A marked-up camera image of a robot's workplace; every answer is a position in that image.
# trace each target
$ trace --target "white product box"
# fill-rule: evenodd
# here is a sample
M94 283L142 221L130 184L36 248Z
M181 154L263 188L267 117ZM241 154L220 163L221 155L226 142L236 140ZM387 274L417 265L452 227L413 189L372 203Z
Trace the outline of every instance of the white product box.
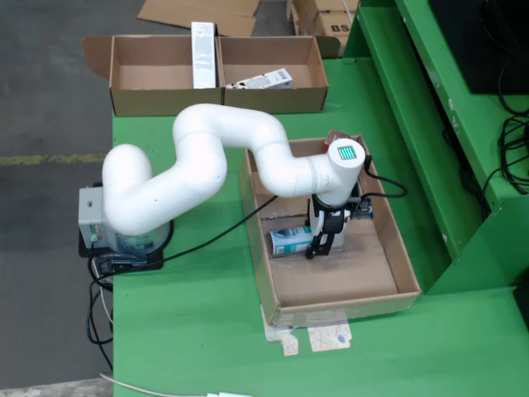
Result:
M193 87L215 88L215 24L191 22L193 48Z
M250 79L228 84L226 88L238 89L281 89L292 88L292 77L286 69L274 70Z

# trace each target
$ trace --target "black wire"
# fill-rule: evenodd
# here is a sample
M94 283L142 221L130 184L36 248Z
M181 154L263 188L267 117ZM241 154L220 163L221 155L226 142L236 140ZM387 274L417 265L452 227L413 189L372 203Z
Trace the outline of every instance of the black wire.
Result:
M88 273L90 273L90 277L92 277L92 280L96 280L96 284L99 285L101 288L109 291L109 292L112 292L113 290L113 287L111 287L110 285L106 285L104 283L102 283L101 281L97 281L97 277L96 275L93 273L93 269L92 269L92 259L93 259L93 244L92 244L92 249L90 250L90 255L88 257Z
M88 307L88 318L90 319L90 323L92 324L93 334L96 337L95 344L98 345L102 356L105 358L105 361L107 362L108 366L110 367L110 370L114 371L113 367L112 367L112 363L110 362L110 359L108 358L107 353L105 352L105 349L103 349L103 345L105 343L111 342L112 339L109 339L107 341L101 341L101 339L99 338L98 330L96 329L96 323L93 321L93 304L96 302L97 297L101 294L101 291L98 291L98 293L96 294L96 298L94 298L92 296L92 286L94 285L94 283L95 283L95 281L92 281L92 283L90 283L90 287L89 287L90 306ZM88 327L88 339L90 339L90 342L92 341L92 337L90 335L90 327Z
M519 158L518 160L515 160L515 161L512 161L510 163L507 164L507 166L511 166L511 165L515 165L516 163L519 163L520 161L523 161L525 159L529 159L529 155L525 155L521 158ZM482 197L482 200L484 201L485 200L485 190L487 190L487 187L488 187L488 183L490 182L490 180L493 178L493 176L502 169L502 167L498 167L496 170L494 170L493 172L490 173L490 175L488 176L487 180L485 181L484 185L483 185L483 188L481 189L481 197Z
M88 340L94 345L98 345L98 344L106 345L107 343L112 342L112 338L109 338L105 341L98 341L97 339L93 339L92 333L90 331L90 325L92 324L92 320L93 320L93 306L98 301L100 294L101 294L100 291L98 291L94 296L90 294L90 305L88 306L88 313L86 316L86 334L87 334Z
M527 114L529 113L529 109L526 109L524 111L519 111L519 110L515 110L513 108L511 108L507 101L505 100L505 98L503 97L503 92L502 92L502 79L503 79L503 74L505 73L505 70L507 70L507 68L509 67L509 65L512 63L512 59L510 59L502 68L502 71L499 73L499 77L498 77L498 98L499 98L499 102L502 104L502 106L505 108L505 110L507 110L509 113L513 114L514 116L527 116Z
M133 268L129 268L129 269L125 269L125 270L122 270L122 271L117 271L115 273L112 273L110 275L103 275L101 277L99 277L98 279L95 279L93 281L94 282L97 282L97 281L101 281L101 280L104 280L106 279L107 277L112 277L113 275L123 275L123 274L126 274L126 273L135 273L137 272L138 270L142 270L142 269L145 269L145 268L149 268L149 267L154 267L156 265L160 265L164 262L167 262L167 261L171 261L173 259L176 259L176 258L180 258L181 256L184 256L184 255L187 255L187 254L190 254L191 252L195 252L195 251L198 251L202 248L204 248L205 246L209 246L210 244L212 244L213 242L215 242L216 240L218 240L219 238L222 238L224 237L226 234L228 234L229 232L232 232L233 230L237 229L240 225L242 225L243 223L245 223L248 219L250 219L251 217L253 217L254 215L256 215L260 210L262 210L264 207L266 207L267 205L269 205L270 203L272 203L278 196L274 196L273 198L271 198L270 200L268 200L266 203L262 204L260 207L258 207L255 211L252 211L251 213L249 213L247 216L245 216L244 218L242 218L239 222L237 222L235 225L233 225L232 227L229 227L228 229L226 229L224 232L222 232L221 234L218 234L216 235L214 238L212 238L211 240L208 240L207 242L204 242L203 244L200 244L198 246L194 246L193 248L189 248L188 250L186 251L181 251L179 252L178 254L174 254L172 256L168 256L167 258L164 258L162 259L161 261L156 261L156 262L153 262L153 263L147 263L145 265L139 265L139 266L135 266Z
M519 128L522 128L522 127L527 128L527 126L529 126L529 119L526 119L526 120L517 119L517 117L529 117L529 109L526 109L524 111L515 110L511 108L511 106L509 106L509 104L505 100L505 97L503 96L503 91L502 91L503 76L507 68L511 65L514 59L514 56L505 45L500 43L499 40L497 40L490 33L490 31L488 31L487 27L485 26L484 20L483 20L483 12L484 12L484 4L479 10L479 21L481 22L481 27L483 28L484 32L487 34L488 38L508 56L508 62L502 67L502 70L500 71L499 76L498 76L498 99L499 99L499 102L502 104L503 108L507 112L512 114L510 118L506 119L503 122L502 131L498 139L498 146L500 150L500 166L488 176L481 190L482 217L483 219L485 219L488 216L488 213L490 213L490 208L488 208L484 193L485 193L486 188L488 187L490 180L498 171L502 172L502 177L506 181L508 181L516 191L518 191L520 194L527 194L527 191L524 189L524 187L529 186L529 179L522 178L521 176L517 176L513 174L510 171L509 167L522 160L527 159L529 155L523 156L522 158L518 160L508 163L507 153L510 150L515 150L523 146L527 146L529 148L529 136L527 136L527 134L524 131L522 136L514 139L513 141L507 142L507 137L509 134L515 132ZM510 130L508 130L512 122L515 122L517 125L511 128Z
M151 267L151 266L155 266L155 265L159 265L160 263L164 263L164 262L167 262L167 261L171 261L173 259L176 259L178 257L181 257L181 256L184 256L184 255L187 255L187 254L190 254L191 252L195 252L197 250L200 250L201 248L204 248L205 246L208 246L210 244L212 244L213 242L215 242L216 240L218 240L219 238L222 238L224 237L226 234L228 234L229 232L232 232L233 230L235 230L236 228L238 228L240 225L242 225L244 222L246 222L248 219L250 219L251 217L253 217L254 215L256 215L261 209L263 209L264 207L266 207L267 205L269 205L270 203L272 203L278 196L274 196L273 198L271 198L270 200L268 200L266 203L262 204L261 206L259 206L255 211L252 211L251 213L249 213L247 216L245 216L244 218L242 218L239 222L237 222L235 225L233 225L232 227L226 229L224 232L222 232L221 234L218 234L216 235L214 238L212 238L211 240L208 240L207 242L204 242L203 244L200 244L199 246L195 246L193 248L190 248L186 251L182 251L182 252L179 252L178 254L175 254L175 255L172 255L172 256L168 256L167 258L164 258L163 260L161 261L157 261L155 263L148 263L146 265L139 265L139 266L136 266L134 268L129 268L129 269L124 269L124 270L121 270L121 271L117 271L115 273L112 273L110 275L102 275L101 277L98 277L96 278L95 276L93 277L93 280L92 282L90 283L90 286L88 287L89 288L89 294L90 294L90 305L88 306L88 315L87 315L87 335L88 335L88 339L90 340L90 342L92 343L95 343L96 345L98 345L99 347L99 350L101 350L101 353L103 354L103 357L105 357L105 360L107 361L107 364L108 366L110 366L110 369L112 369L112 363L110 362L110 360L108 359L108 356L107 356L107 353L104 351L104 349L102 348L102 345L106 344L106 343L109 343L112 341L112 338L110 339L107 339L106 341L101 341L99 339L99 335L98 335L98 331L96 329L96 324L94 323L93 321L93 305L95 304L95 302L97 301L98 299L98 296L101 294L101 291L98 291L95 295L95 297L93 297L93 294L92 294L92 287L97 284L99 286L102 286L102 283L101 281L102 280L105 280L106 278L108 277L113 277L114 275L123 275L123 274L126 274L126 273L135 273L137 272L138 270L142 270L143 268L146 268L146 267ZM88 268L90 269L90 274L92 274L92 259L89 259L88 260ZM92 328L93 328L93 333L96 337L95 340L92 339L92 334L90 332L90 324L92 324ZM113 326L112 324L110 324L110 328L111 328L111 331L113 332Z
M362 199L365 199L366 197L369 197L369 196L385 197L387 199L399 199L401 197L404 197L407 194L406 186L404 186L403 184L400 184L399 182L397 182L395 180L392 180L390 178L384 178L383 176L378 176L378 175L375 175L375 174L371 174L371 172L369 172L369 167L368 166L364 167L364 171L371 178L383 180L384 182L388 182L389 184L394 184L395 186L398 186L403 192L399 193L399 194L385 194L385 193L371 192L371 193L363 194L362 195Z

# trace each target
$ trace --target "cardboard flap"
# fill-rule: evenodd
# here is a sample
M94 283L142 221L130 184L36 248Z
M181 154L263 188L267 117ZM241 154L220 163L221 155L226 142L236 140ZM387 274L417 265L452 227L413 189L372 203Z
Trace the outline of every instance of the cardboard flap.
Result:
M83 40L86 63L99 77L110 78L112 36L89 36Z
M209 8L243 17L253 17L259 0L179 0L192 6Z
M253 17L241 17L173 0L146 0L138 19L185 27L191 27L191 22L195 21L215 22L218 32L224 36L251 36L255 25Z

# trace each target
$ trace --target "green table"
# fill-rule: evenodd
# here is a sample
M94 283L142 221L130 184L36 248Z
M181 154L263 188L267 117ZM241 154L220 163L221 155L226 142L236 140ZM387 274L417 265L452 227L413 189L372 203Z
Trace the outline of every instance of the green table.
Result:
M362 133L380 174L410 194L392 208L421 285L450 262L374 62L325 62L325 112L283 115L291 139L330 129ZM155 173L175 160L173 117L114 117L113 143L132 143ZM165 255L195 246L243 217L241 150L228 150L222 190L175 220ZM529 395L529 333L508 288L422 296L404 313L350 323L350 349L298 356L268 343L245 228L169 262L115 280L114 376L178 395L231 391L264 396ZM136 392L115 386L116 397Z

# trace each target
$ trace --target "concrete floor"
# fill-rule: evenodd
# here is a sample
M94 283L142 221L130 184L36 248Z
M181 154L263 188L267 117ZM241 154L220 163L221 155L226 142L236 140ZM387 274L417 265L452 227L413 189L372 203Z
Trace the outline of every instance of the concrete floor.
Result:
M86 67L81 42L188 34L137 20L142 4L0 0L0 390L107 370L84 331L89 276L77 255L77 205L79 188L100 179L102 155L87 154L111 148L112 114L107 82ZM293 34L285 0L262 0L256 18L255 36Z

